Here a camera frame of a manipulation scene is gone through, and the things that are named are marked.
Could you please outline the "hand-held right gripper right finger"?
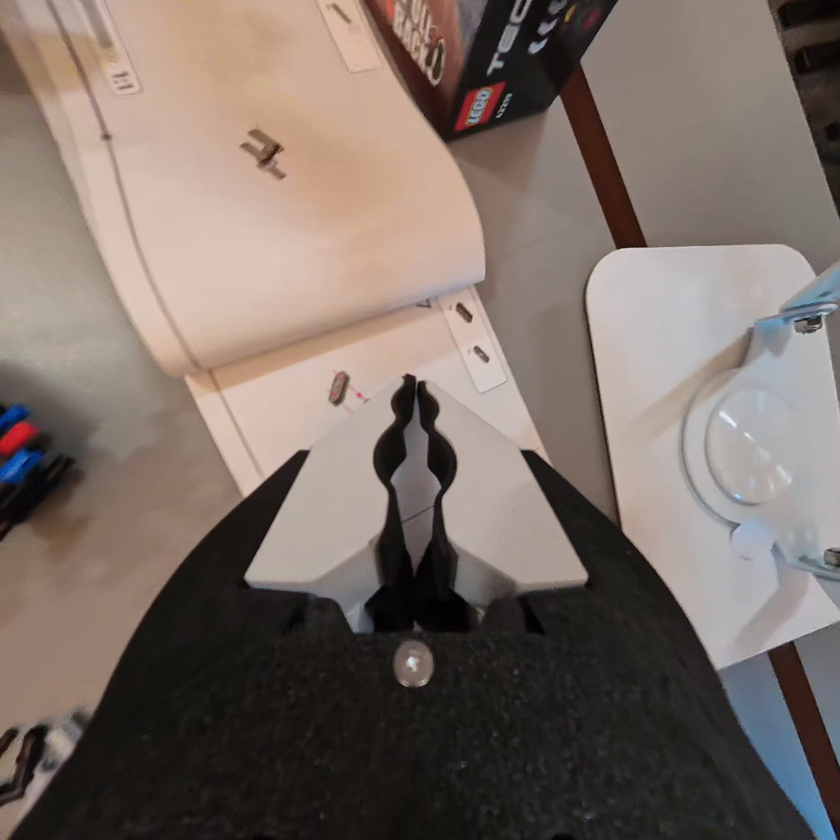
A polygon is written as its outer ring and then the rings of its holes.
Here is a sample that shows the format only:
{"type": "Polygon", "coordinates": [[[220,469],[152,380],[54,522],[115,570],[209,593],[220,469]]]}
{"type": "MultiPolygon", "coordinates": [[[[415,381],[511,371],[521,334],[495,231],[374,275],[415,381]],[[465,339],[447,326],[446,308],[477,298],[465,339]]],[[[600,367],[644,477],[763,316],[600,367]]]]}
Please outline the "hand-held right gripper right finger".
{"type": "Polygon", "coordinates": [[[587,571],[523,451],[438,385],[417,386],[428,454],[454,467],[438,478],[444,549],[454,551],[444,592],[473,607],[529,592],[575,587],[587,571]]]}

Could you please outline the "white tablet stand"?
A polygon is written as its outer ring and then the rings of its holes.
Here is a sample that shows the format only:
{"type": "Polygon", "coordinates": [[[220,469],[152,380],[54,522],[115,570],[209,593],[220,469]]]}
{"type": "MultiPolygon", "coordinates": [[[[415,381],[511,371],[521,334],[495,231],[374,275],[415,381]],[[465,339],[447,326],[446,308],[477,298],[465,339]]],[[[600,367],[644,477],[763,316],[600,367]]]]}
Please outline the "white tablet stand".
{"type": "Polygon", "coordinates": [[[622,528],[714,666],[838,623],[838,268],[627,248],[585,297],[622,528]]]}

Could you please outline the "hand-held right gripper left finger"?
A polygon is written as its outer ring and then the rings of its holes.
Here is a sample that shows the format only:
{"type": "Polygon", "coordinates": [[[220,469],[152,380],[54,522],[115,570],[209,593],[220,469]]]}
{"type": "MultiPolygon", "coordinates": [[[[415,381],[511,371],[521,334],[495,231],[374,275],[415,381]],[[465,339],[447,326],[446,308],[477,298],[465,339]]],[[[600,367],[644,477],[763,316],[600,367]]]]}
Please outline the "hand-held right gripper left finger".
{"type": "Polygon", "coordinates": [[[323,435],[245,573],[253,589],[336,602],[356,631],[414,628],[414,571],[394,476],[417,380],[405,374],[323,435]]]}

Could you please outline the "lego set box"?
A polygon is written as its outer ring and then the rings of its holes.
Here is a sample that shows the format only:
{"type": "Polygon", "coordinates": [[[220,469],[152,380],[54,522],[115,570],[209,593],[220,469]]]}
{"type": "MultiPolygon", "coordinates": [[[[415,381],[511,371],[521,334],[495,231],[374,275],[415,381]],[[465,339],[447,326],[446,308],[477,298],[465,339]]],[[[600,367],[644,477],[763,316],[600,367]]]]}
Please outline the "lego set box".
{"type": "Polygon", "coordinates": [[[617,1],[367,1],[444,141],[547,110],[617,1]]]}

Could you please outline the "lego instruction booklet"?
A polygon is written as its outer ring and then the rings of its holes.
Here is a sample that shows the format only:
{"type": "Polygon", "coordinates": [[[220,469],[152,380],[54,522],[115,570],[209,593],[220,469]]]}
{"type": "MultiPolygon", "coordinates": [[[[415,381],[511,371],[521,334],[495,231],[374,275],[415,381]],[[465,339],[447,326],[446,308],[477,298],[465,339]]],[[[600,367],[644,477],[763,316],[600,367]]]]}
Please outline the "lego instruction booklet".
{"type": "Polygon", "coordinates": [[[404,373],[545,455],[474,197],[363,2],[2,2],[2,34],[244,495],[404,373]]]}

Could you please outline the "grey and black lego assembly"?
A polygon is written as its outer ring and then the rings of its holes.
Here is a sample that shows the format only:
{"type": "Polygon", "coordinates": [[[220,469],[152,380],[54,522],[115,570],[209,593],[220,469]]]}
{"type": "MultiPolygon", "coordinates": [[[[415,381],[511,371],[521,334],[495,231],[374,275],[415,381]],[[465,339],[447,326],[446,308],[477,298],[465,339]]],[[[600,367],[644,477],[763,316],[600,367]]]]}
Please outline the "grey and black lego assembly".
{"type": "Polygon", "coordinates": [[[1,539],[31,517],[75,464],[25,405],[1,405],[1,539]]]}

